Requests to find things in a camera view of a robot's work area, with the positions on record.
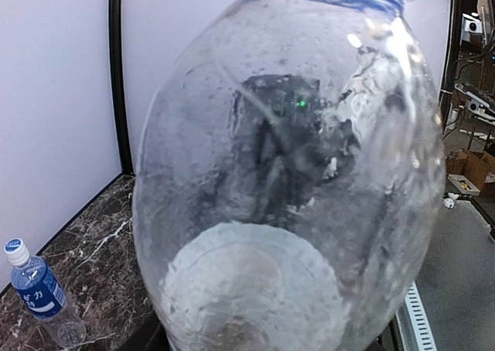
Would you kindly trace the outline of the tall bottle blue cap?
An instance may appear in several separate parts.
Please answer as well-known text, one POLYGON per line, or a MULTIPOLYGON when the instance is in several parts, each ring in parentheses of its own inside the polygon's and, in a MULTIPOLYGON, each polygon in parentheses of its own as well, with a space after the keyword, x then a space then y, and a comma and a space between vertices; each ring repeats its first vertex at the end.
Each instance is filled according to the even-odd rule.
POLYGON ((133 232, 173 350, 364 350, 442 205, 406 0, 236 0, 147 113, 133 232))

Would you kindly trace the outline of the white bottle cap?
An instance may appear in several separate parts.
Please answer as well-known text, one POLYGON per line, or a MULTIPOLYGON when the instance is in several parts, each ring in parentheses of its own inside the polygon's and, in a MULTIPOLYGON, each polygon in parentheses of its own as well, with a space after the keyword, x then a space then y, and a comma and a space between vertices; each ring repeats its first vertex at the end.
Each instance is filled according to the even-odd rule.
POLYGON ((451 198, 445 198, 443 200, 443 205, 447 209, 452 209, 455 206, 455 201, 451 198))

